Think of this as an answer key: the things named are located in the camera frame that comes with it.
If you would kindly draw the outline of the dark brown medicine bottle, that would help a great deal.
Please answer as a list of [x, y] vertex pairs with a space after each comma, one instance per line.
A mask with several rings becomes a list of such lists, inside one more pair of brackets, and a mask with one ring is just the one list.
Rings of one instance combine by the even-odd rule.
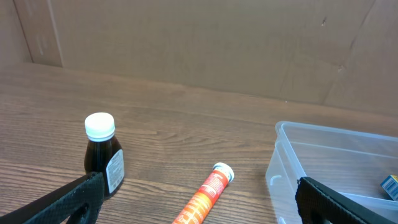
[[104, 197], [111, 198], [125, 177], [124, 152], [115, 136], [114, 118], [105, 112], [93, 113], [85, 119], [85, 131], [88, 137], [85, 171], [102, 173]]

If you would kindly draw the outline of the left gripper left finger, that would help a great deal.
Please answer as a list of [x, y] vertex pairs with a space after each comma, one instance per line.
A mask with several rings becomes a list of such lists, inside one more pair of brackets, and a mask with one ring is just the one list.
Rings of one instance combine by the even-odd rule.
[[104, 201], [104, 178], [90, 172], [1, 217], [1, 223], [84, 223], [97, 221]]

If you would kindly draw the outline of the clear plastic container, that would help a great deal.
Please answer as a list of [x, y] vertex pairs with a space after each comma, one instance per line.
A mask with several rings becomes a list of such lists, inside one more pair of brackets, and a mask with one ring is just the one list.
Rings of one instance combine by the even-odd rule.
[[397, 175], [397, 138], [312, 124], [280, 121], [266, 182], [278, 223], [300, 223], [295, 194], [311, 177], [397, 222], [397, 202], [382, 188]]

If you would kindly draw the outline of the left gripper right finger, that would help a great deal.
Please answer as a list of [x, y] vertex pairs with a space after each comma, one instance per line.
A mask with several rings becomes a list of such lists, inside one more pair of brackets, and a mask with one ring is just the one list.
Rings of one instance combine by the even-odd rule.
[[394, 224], [311, 177], [297, 183], [295, 201], [303, 224]]

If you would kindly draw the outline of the blue yellow VapoDrops box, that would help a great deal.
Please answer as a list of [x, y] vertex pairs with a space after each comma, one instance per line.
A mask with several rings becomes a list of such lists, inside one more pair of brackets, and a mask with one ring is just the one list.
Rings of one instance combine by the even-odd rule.
[[398, 198], [398, 180], [396, 175], [389, 175], [382, 183], [381, 187], [390, 196], [391, 199], [397, 201]]

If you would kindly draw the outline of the orange tablet tube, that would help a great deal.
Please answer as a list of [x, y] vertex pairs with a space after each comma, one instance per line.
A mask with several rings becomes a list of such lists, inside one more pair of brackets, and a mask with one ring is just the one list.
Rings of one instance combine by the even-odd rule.
[[234, 172], [229, 165], [222, 162], [216, 163], [211, 174], [172, 224], [202, 224], [226, 186], [233, 179]]

